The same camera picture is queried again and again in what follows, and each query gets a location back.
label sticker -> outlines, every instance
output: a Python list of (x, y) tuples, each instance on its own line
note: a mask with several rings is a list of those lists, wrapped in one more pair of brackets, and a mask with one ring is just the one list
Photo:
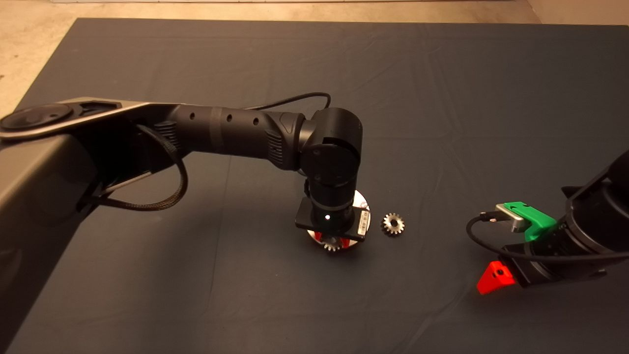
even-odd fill
[(363, 210), (360, 212), (360, 222), (358, 223), (358, 234), (365, 236), (367, 228), (369, 227), (369, 211)]

ventilation grille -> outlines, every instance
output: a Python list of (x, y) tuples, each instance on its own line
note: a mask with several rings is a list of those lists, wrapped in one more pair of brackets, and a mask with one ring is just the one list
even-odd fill
[(274, 164), (283, 164), (282, 137), (276, 132), (267, 130), (267, 142), (269, 143), (269, 160)]
[(177, 127), (177, 122), (171, 122), (170, 120), (167, 120), (165, 122), (155, 124), (153, 127), (159, 134), (162, 134), (162, 136), (165, 137), (166, 140), (175, 145), (177, 150), (181, 150), (181, 143), (177, 138), (177, 130), (175, 129)]

gear teeth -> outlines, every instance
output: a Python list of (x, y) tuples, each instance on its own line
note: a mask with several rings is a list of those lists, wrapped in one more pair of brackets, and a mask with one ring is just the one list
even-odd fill
[(389, 213), (382, 218), (381, 228), (387, 236), (398, 236), (404, 232), (404, 220), (397, 213)]

black cable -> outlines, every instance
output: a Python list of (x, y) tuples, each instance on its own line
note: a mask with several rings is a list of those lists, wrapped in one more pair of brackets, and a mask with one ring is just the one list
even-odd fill
[(286, 103), (295, 102), (295, 101), (303, 100), (305, 98), (310, 98), (310, 97), (325, 97), (326, 98), (326, 103), (325, 103), (325, 107), (324, 108), (328, 108), (330, 106), (331, 101), (332, 101), (332, 97), (327, 92), (309, 92), (309, 93), (299, 94), (299, 95), (293, 96), (293, 97), (284, 98), (283, 100), (275, 101), (275, 102), (272, 102), (272, 103), (267, 103), (265, 105), (252, 106), (252, 107), (247, 107), (247, 108), (242, 108), (242, 109), (244, 109), (244, 110), (266, 110), (268, 108), (273, 108), (273, 107), (285, 105)]
[(609, 254), (587, 254), (582, 256), (534, 256), (524, 253), (518, 252), (509, 252), (505, 251), (501, 248), (498, 248), (492, 244), (489, 244), (481, 239), (478, 236), (474, 235), (472, 232), (472, 226), (479, 221), (489, 221), (487, 216), (477, 216), (472, 218), (465, 227), (467, 231), (467, 235), (474, 241), (479, 244), (481, 247), (486, 248), (494, 253), (500, 254), (501, 256), (516, 258), (518, 260), (527, 260), (533, 262), (542, 262), (542, 263), (590, 263), (593, 261), (609, 261), (609, 260), (623, 260), (629, 258), (629, 252), (616, 252)]
[(177, 153), (177, 148), (171, 142), (169, 142), (166, 138), (162, 137), (159, 133), (152, 130), (151, 128), (145, 127), (144, 125), (136, 125), (136, 127), (138, 127), (138, 129), (140, 129), (144, 134), (147, 134), (149, 137), (151, 137), (153, 140), (159, 143), (164, 148), (164, 150), (166, 151), (166, 153), (168, 154), (172, 162), (179, 169), (181, 182), (179, 183), (179, 187), (177, 188), (175, 193), (171, 195), (170, 197), (162, 200), (161, 202), (150, 203), (150, 204), (135, 204), (135, 203), (124, 202), (122, 200), (110, 199), (107, 197), (108, 194), (101, 195), (99, 197), (84, 197), (82, 199), (84, 203), (94, 204), (94, 205), (105, 205), (107, 207), (114, 207), (114, 208), (127, 209), (127, 210), (151, 212), (151, 211), (168, 209), (172, 207), (179, 200), (181, 200), (184, 194), (186, 194), (186, 190), (188, 189), (188, 173), (186, 171), (186, 166), (184, 165), (184, 161), (181, 159), (181, 157), (179, 157), (179, 154)]

gear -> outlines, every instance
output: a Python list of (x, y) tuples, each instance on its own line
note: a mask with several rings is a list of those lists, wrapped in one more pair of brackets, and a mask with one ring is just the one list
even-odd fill
[(404, 220), (399, 214), (388, 213), (384, 216), (381, 227), (387, 236), (397, 236), (404, 232)]
[(339, 237), (328, 236), (321, 238), (321, 244), (328, 252), (336, 252), (343, 248), (343, 243)]

